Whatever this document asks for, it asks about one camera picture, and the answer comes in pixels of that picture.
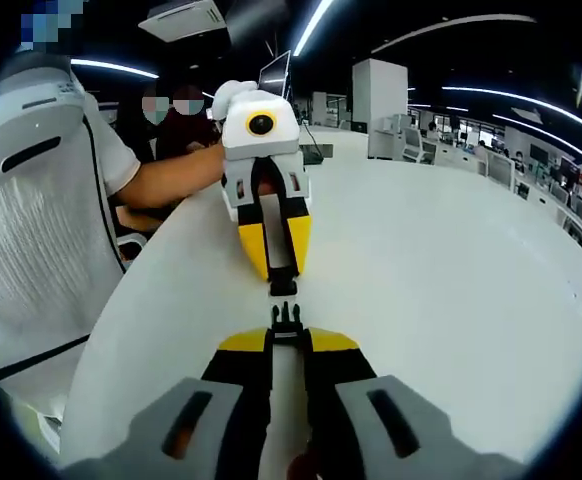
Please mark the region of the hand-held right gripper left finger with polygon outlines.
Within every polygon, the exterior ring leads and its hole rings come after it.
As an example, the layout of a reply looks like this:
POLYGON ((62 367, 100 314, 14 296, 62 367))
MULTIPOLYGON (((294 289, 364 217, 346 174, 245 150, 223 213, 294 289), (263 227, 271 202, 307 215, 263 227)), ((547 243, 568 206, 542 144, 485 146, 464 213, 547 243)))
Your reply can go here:
POLYGON ((234 334, 199 378, 186 378, 131 422, 110 453, 66 479, 255 479, 271 421, 273 332, 234 334))

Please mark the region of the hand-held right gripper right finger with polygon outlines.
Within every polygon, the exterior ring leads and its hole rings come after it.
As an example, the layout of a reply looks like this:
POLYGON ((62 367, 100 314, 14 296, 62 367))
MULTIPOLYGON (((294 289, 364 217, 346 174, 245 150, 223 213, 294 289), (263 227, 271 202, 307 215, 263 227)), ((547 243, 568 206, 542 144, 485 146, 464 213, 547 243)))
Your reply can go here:
POLYGON ((309 451, 322 479, 520 479, 522 464, 479 453, 449 416, 393 375, 375 373, 359 345, 303 332, 309 451))

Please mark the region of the person's right hand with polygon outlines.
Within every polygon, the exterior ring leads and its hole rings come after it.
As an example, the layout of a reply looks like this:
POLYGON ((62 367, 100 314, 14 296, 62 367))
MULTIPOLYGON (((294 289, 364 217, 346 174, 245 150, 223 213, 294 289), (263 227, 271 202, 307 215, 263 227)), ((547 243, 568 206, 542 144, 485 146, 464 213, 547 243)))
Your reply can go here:
POLYGON ((289 464, 286 473, 287 480, 318 480, 315 456, 310 451, 297 455, 289 464))

